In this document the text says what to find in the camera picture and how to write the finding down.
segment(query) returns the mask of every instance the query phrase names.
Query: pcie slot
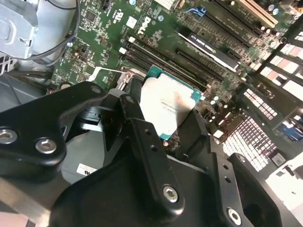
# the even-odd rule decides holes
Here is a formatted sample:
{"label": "pcie slot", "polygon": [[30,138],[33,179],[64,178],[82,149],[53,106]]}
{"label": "pcie slot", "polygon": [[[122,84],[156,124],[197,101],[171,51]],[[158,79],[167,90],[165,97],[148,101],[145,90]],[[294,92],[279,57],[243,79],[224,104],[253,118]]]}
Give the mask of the pcie slot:
{"label": "pcie slot", "polygon": [[274,28],[278,21],[274,19],[269,13],[267,13],[261,6],[255,3],[253,0],[239,0],[239,2],[248,9],[252,14],[258,17],[267,26]]}
{"label": "pcie slot", "polygon": [[165,62],[161,58],[155,56],[151,52],[140,47],[139,45],[128,43],[126,49],[127,52],[125,53],[124,58],[126,58],[131,63],[139,66],[140,68],[144,69],[145,71],[148,71],[152,65],[155,65],[163,69],[167,73],[170,73],[171,75],[184,80],[188,84],[198,84],[199,89],[202,92],[206,90],[206,80],[202,78],[199,78],[198,80],[195,79],[195,76],[192,73],[188,72],[186,74],[180,71],[176,67],[171,66],[169,63]]}
{"label": "pcie slot", "polygon": [[190,64],[193,66],[197,67],[199,70],[205,72],[209,77],[212,79],[215,79],[219,81],[220,83],[223,81],[223,77],[221,77],[218,73],[213,71],[211,68],[208,66],[204,65],[203,63],[193,59],[191,56],[189,56],[187,53],[183,52],[180,49],[176,50],[176,54],[184,59],[186,59]]}
{"label": "pcie slot", "polygon": [[208,20],[210,20],[212,23],[217,25],[220,29],[222,29],[227,35],[229,35],[231,38],[233,38],[235,41],[237,41],[238,44],[245,47],[246,49],[250,48],[252,45],[247,42],[245,39],[240,37],[238,34],[231,31],[229,28],[227,28],[224,24],[222,24],[218,19],[216,19],[211,14],[207,13],[204,15]]}
{"label": "pcie slot", "polygon": [[245,30],[248,32],[252,33],[256,37],[260,38],[262,36],[262,32],[259,31],[257,28],[255,28],[253,25],[250,25],[248,22],[245,20],[241,19],[239,15],[237,15],[235,12],[231,11],[228,6],[225,6],[220,2],[220,0],[213,0],[215,4],[217,4],[218,7],[221,7],[223,10],[225,10],[227,13],[230,14],[232,17],[233,21],[236,22],[236,24],[242,25]]}

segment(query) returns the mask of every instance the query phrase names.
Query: capacitor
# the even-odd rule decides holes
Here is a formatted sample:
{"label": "capacitor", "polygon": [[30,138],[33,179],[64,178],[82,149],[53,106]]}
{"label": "capacitor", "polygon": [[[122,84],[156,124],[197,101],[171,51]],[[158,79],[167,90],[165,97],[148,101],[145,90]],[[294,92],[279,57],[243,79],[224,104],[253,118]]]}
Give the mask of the capacitor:
{"label": "capacitor", "polygon": [[268,6],[268,11],[271,12],[275,9],[275,5],[271,4]]}
{"label": "capacitor", "polygon": [[279,39],[279,42],[280,42],[281,44],[285,44],[286,41],[287,41],[287,38],[286,38],[286,37],[281,37],[281,38]]}
{"label": "capacitor", "polygon": [[275,46],[276,46],[276,41],[271,41],[271,42],[269,43],[269,47],[270,47],[270,48],[275,48]]}
{"label": "capacitor", "polygon": [[299,15],[294,15],[293,20],[297,20],[297,19],[299,19],[299,17],[300,17]]}
{"label": "capacitor", "polygon": [[273,11],[272,11],[272,14],[275,16],[275,15],[278,15],[279,13],[279,9],[278,8],[275,8]]}
{"label": "capacitor", "polygon": [[266,27],[265,26],[260,26],[260,30],[263,32],[265,31]]}
{"label": "capacitor", "polygon": [[136,0],[129,0],[129,4],[131,4],[132,6],[134,6],[136,4]]}
{"label": "capacitor", "polygon": [[270,34],[271,33],[271,30],[268,28],[268,29],[266,29],[266,31],[265,31],[265,34]]}
{"label": "capacitor", "polygon": [[272,31],[271,34],[278,37],[278,36],[280,36],[281,33],[279,31]]}
{"label": "capacitor", "polygon": [[137,6],[142,7],[144,4],[143,0],[137,0]]}

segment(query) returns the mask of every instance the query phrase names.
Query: motherboard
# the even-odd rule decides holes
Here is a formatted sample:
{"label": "motherboard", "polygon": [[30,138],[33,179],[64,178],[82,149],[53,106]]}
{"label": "motherboard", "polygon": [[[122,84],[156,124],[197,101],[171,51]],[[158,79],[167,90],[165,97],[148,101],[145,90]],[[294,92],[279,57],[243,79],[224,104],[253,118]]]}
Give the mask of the motherboard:
{"label": "motherboard", "polygon": [[282,42],[299,8],[283,1],[82,0],[77,38],[52,85],[116,87],[125,69],[153,65],[228,102],[245,76]]}

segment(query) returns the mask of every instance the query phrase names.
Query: cable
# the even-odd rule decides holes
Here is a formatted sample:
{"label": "cable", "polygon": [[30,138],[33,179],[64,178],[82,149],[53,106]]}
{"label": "cable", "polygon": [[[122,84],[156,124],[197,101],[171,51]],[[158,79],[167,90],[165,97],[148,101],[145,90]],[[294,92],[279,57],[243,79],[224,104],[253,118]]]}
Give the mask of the cable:
{"label": "cable", "polygon": [[12,85],[11,82],[10,82],[9,75],[8,75],[7,73],[5,73],[5,74],[6,74],[6,80],[7,80],[8,84],[9,84],[10,89],[11,89],[12,92],[14,93],[14,96],[16,97],[16,100],[18,101],[18,103],[19,103],[20,105],[22,105],[22,103],[21,103],[21,101],[20,101],[20,99],[19,99],[19,97],[18,97],[18,95],[17,95],[17,93],[16,93],[16,91],[15,91],[13,85]]}
{"label": "cable", "polygon": [[63,47],[62,50],[61,50],[61,52],[60,52],[60,54],[58,55],[58,57],[56,57],[56,59],[53,60],[50,63],[45,63],[45,61],[42,60],[42,59],[37,59],[37,60],[33,60],[33,61],[36,62],[39,65],[43,65],[43,66],[47,66],[47,67],[53,66],[53,65],[55,65],[63,57],[63,55],[65,54],[65,51],[66,51],[67,47],[68,46]]}
{"label": "cable", "polygon": [[72,41],[75,36],[78,33],[79,30],[79,26],[80,26],[80,19],[81,19],[81,8],[80,8],[80,0],[76,0],[76,23],[74,25],[74,28],[71,32],[71,34],[65,39],[63,40],[61,43],[59,43],[58,45],[56,45],[55,47],[53,47],[52,49],[45,51],[43,53],[40,54],[34,54],[31,57],[27,58],[27,59],[23,59],[23,58],[13,58],[13,59],[17,59],[17,60],[22,60],[22,61],[29,61],[29,60],[38,60],[41,58],[45,58],[49,55],[51,55],[52,53],[56,52],[57,50],[59,50],[60,48],[63,48],[68,42]]}
{"label": "cable", "polygon": [[53,3],[52,1],[50,1],[50,0],[45,0],[45,1],[49,2],[51,5],[55,6],[55,7],[58,8],[58,9],[73,10],[73,9],[76,9],[76,8],[77,8],[77,7],[65,8],[65,7],[61,7],[61,6],[58,6],[58,5],[54,4],[54,3]]}
{"label": "cable", "polygon": [[51,72],[42,72],[42,71],[17,71],[12,70],[6,72],[5,74],[11,77],[31,77],[31,78],[39,78],[39,79],[51,79],[52,73]]}

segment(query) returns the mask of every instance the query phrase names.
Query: screw hole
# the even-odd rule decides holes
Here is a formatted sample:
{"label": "screw hole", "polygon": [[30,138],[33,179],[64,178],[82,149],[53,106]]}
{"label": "screw hole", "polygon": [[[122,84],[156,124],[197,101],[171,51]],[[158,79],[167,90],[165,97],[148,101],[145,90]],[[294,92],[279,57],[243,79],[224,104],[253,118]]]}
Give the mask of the screw hole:
{"label": "screw hole", "polygon": [[153,152],[157,152],[157,151],[158,151],[158,148],[157,148],[156,146],[154,146],[154,145],[151,145],[151,150],[152,150]]}
{"label": "screw hole", "polygon": [[238,218],[239,218],[236,214],[232,214],[232,217],[236,220],[238,220]]}
{"label": "screw hole", "polygon": [[224,179],[226,180],[227,183],[231,183],[232,181],[228,178],[228,177],[224,177]]}
{"label": "screw hole", "polygon": [[144,132],[149,136],[151,135],[151,132],[148,129],[145,129]]}

